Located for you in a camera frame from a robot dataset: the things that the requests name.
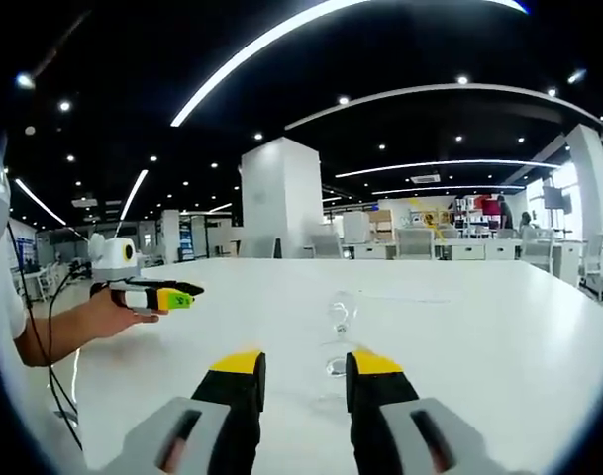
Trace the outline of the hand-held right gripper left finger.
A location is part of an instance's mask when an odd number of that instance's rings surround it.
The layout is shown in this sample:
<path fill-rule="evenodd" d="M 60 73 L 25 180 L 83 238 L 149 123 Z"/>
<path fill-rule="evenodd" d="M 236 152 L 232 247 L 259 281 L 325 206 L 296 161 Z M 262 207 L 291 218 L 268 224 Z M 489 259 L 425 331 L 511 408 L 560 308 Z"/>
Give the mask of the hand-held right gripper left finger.
<path fill-rule="evenodd" d="M 191 397 L 164 404 L 125 437 L 104 474 L 250 474 L 260 442 L 266 355 L 233 353 Z"/>

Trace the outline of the person's left hand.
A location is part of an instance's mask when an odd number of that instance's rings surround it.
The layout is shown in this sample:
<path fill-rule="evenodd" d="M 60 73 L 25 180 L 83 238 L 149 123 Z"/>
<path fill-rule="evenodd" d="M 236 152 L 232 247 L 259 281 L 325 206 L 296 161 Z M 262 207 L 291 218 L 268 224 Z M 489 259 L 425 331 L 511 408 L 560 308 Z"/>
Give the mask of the person's left hand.
<path fill-rule="evenodd" d="M 112 290 L 105 288 L 81 306 L 80 319 L 87 340 L 112 337 L 132 326 L 159 321 L 158 314 L 141 314 L 122 306 L 122 297 L 122 292 L 113 297 Z"/>

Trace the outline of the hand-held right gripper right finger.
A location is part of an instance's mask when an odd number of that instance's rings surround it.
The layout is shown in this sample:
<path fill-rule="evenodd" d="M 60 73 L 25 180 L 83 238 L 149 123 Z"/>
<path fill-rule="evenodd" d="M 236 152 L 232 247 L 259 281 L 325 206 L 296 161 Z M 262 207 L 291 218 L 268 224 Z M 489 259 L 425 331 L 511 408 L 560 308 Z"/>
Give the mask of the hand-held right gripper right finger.
<path fill-rule="evenodd" d="M 360 474 L 507 474 L 483 436 L 435 398 L 421 398 L 393 360 L 346 356 L 351 444 Z"/>

